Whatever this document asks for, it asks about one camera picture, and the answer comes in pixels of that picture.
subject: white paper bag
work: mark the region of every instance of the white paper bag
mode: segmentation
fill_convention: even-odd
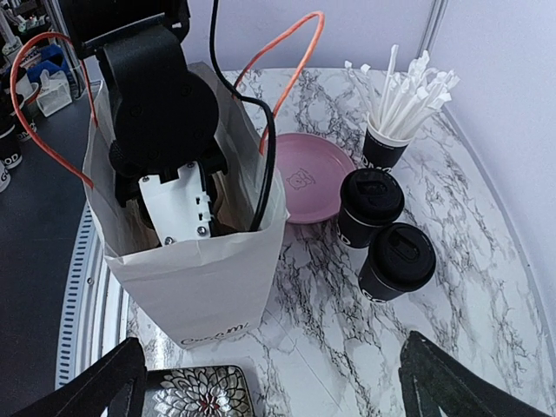
[[[189,70],[201,76],[218,99],[220,122],[215,137],[229,170],[220,177],[226,190],[221,212],[228,213],[228,225],[247,230],[260,194],[266,157],[258,152],[260,137],[242,105],[211,68],[199,63],[189,65]],[[153,248],[153,233],[141,224],[132,205],[121,208],[114,196],[115,173],[108,157],[114,131],[105,86],[95,107],[99,127],[94,123],[89,127],[83,165],[95,187],[85,187],[85,191],[114,276],[181,347],[258,327],[288,218],[278,171],[261,231]]]

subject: tray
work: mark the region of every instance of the tray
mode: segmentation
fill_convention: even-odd
[[[147,374],[143,417],[255,417],[239,367],[187,367]]]

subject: white wall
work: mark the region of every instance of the white wall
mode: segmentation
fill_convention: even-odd
[[[450,0],[434,63],[462,81],[450,110],[517,229],[556,341],[556,7]]]
[[[222,0],[216,28],[216,52],[223,70],[239,70],[266,43],[307,13],[322,10],[325,29],[309,65],[342,67],[346,59],[385,69],[390,48],[400,44],[399,68],[417,55],[432,0]],[[209,59],[212,1],[189,0],[191,30],[184,41],[188,62]],[[314,33],[307,23],[283,45],[261,59],[260,67],[295,67]],[[88,60],[91,79],[100,71]]]

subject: marble table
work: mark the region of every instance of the marble table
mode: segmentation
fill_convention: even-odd
[[[272,106],[291,74],[252,72],[242,92]],[[381,85],[384,75],[373,77]],[[309,69],[276,126],[279,133],[324,136],[361,165],[363,109],[343,70]],[[262,129],[261,111],[248,112]],[[239,365],[258,416],[402,416],[400,350],[409,331],[418,330],[479,377],[556,415],[553,347],[534,283],[491,190],[444,115],[425,124],[393,175],[406,194],[401,220],[422,228],[438,256],[437,272],[421,291],[372,304],[356,281],[365,251],[339,243],[334,222],[287,225],[254,331],[185,351],[130,303],[128,335],[143,344],[148,369]]]

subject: red rope handle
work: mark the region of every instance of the red rope handle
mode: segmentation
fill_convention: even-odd
[[[40,35],[37,35],[37,36],[33,37],[32,39],[30,39],[21,48],[21,50],[17,53],[16,59],[14,60],[14,63],[12,65],[12,71],[11,71],[11,75],[10,75],[11,102],[14,106],[14,110],[16,111],[16,115],[17,115],[17,118],[19,119],[19,122],[21,122],[25,131],[27,131],[27,133],[31,136],[31,138],[39,146],[39,148],[41,148],[51,158],[53,158],[56,162],[58,162],[60,165],[62,165],[64,168],[66,168],[73,175],[76,175],[77,177],[79,177],[89,187],[93,188],[93,182],[91,181],[91,179],[88,178],[83,172],[81,172],[81,170],[79,170],[76,167],[74,167],[73,165],[71,165],[63,156],[61,156],[55,150],[53,150],[53,148],[51,148],[49,145],[47,145],[43,141],[43,139],[41,139],[41,136],[39,136],[37,134],[37,132],[35,132],[31,128],[31,126],[29,125],[29,123],[25,119],[25,116],[23,115],[23,112],[19,109],[19,103],[17,102],[17,93],[16,93],[17,69],[19,68],[19,65],[21,64],[22,60],[25,58],[25,55],[27,54],[27,52],[29,52],[29,50],[33,46],[35,46],[38,42],[42,41],[43,39],[63,39],[65,42],[67,42],[69,45],[71,45],[71,47],[73,47],[73,44],[71,43],[71,39],[69,39],[64,34],[58,33],[58,32],[41,33]],[[81,63],[81,66],[83,68],[83,74],[85,75],[85,78],[86,78],[87,93],[89,94],[89,104],[90,104],[91,112],[92,112],[92,115],[93,115],[93,121],[94,121],[95,125],[98,127],[98,119],[96,118],[95,104],[93,103],[93,93],[92,93],[91,88],[90,88],[89,73],[87,72],[87,67],[85,67],[85,63],[83,61],[80,61],[80,63]]]
[[[314,12],[309,13],[308,15],[304,16],[302,19],[300,19],[297,23],[295,23],[293,26],[291,26],[288,30],[286,30],[284,33],[279,35],[275,40],[273,40],[272,42],[267,44],[264,48],[262,48],[259,51],[259,53],[257,55],[255,55],[253,57],[253,59],[251,59],[251,61],[249,61],[247,66],[243,69],[241,74],[237,77],[237,80],[235,80],[234,87],[237,88],[237,86],[240,83],[240,81],[242,80],[243,76],[245,76],[247,71],[249,71],[251,69],[251,67],[257,62],[257,60],[261,56],[263,56],[264,54],[269,52],[277,44],[281,43],[284,39],[289,38],[301,26],[303,26],[306,22],[308,22],[309,20],[311,20],[314,17],[319,18],[319,24],[317,25],[316,31],[314,32],[313,39],[311,39],[311,43],[309,44],[309,46],[307,47],[307,50],[305,51],[305,55],[303,56],[303,58],[299,62],[299,65],[297,65],[297,68],[295,69],[295,73],[290,78],[288,85],[284,89],[284,92],[281,94],[280,98],[278,99],[278,102],[275,105],[275,109],[274,109],[274,112],[273,112],[275,117],[278,114],[278,110],[280,110],[280,107],[284,103],[284,100],[286,100],[286,98],[288,97],[289,92],[294,87],[294,84],[297,81],[297,79],[299,78],[299,75],[301,74],[301,72],[303,71],[303,68],[305,68],[305,65],[307,65],[308,60],[311,59],[311,56],[313,55],[314,49],[316,48],[316,45],[319,42],[319,39],[321,38],[322,31],[324,30],[324,13],[322,13],[321,11],[314,11]],[[268,128],[265,129],[265,131],[262,135],[261,144],[259,145],[259,152],[261,152],[261,154],[264,152],[264,140],[266,139],[267,134],[268,134]]]

